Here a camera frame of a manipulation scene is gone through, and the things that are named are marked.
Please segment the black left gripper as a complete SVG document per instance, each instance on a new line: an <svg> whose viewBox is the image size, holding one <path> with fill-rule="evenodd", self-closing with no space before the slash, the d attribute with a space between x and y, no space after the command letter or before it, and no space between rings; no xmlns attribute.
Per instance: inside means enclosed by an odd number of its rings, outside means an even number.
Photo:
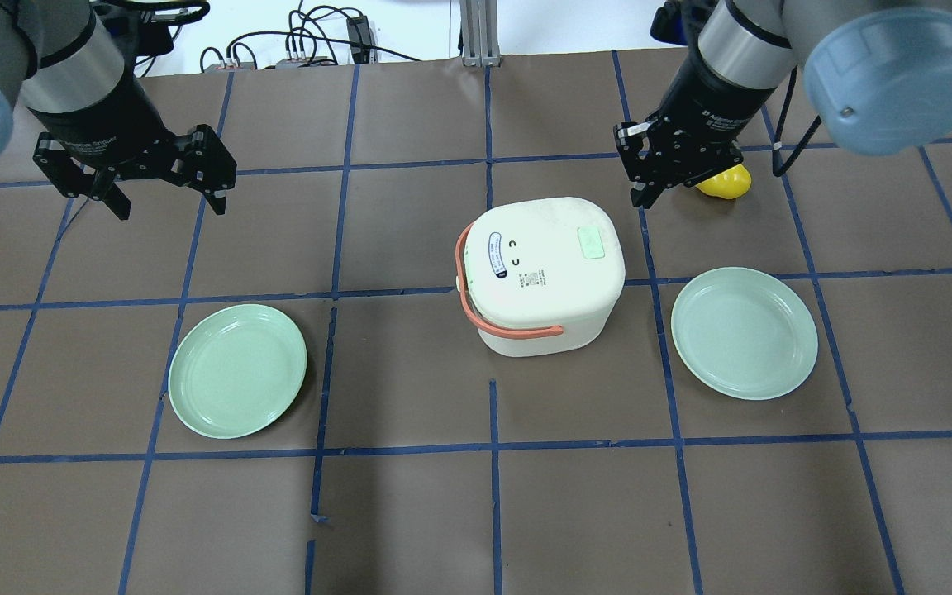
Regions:
<svg viewBox="0 0 952 595"><path fill-rule="evenodd" d="M33 114L45 126L40 138L61 145L61 150L39 145L33 160L64 195L91 192L93 177L82 170L90 166L121 179L158 177L188 186L201 193L216 215L226 214L226 194L236 185L233 155L211 126L196 125L188 133L188 165L174 172L184 140L164 126L136 79L122 79L101 102L79 112ZM96 201L117 219L130 218L131 202L117 178L96 178Z"/></svg>

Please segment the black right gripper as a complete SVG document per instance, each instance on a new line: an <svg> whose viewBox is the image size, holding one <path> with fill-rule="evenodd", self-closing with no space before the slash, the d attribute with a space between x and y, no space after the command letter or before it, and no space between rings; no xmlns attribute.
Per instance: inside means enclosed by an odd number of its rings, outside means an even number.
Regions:
<svg viewBox="0 0 952 595"><path fill-rule="evenodd" d="M771 93L721 78L691 50L659 109L615 127L632 206L651 208L655 195L698 185L743 163L737 138Z"/></svg>

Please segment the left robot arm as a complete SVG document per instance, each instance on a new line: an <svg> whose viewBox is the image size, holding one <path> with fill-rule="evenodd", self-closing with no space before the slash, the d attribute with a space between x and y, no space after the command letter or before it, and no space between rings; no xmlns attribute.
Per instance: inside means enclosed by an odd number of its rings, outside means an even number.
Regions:
<svg viewBox="0 0 952 595"><path fill-rule="evenodd" d="M58 193L130 216L122 180L200 192L218 215L237 164L208 125L173 133L135 76L140 57L173 49L170 27L207 1L0 1L0 157L21 104L42 125L31 158Z"/></svg>

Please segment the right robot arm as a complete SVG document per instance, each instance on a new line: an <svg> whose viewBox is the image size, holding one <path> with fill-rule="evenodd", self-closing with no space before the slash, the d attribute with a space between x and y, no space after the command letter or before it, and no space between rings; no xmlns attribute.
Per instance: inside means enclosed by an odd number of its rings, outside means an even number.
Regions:
<svg viewBox="0 0 952 595"><path fill-rule="evenodd" d="M952 132L952 1L665 1L650 37L687 49L658 108L613 128L631 203L743 163L738 136L782 83L826 128L883 157Z"/></svg>

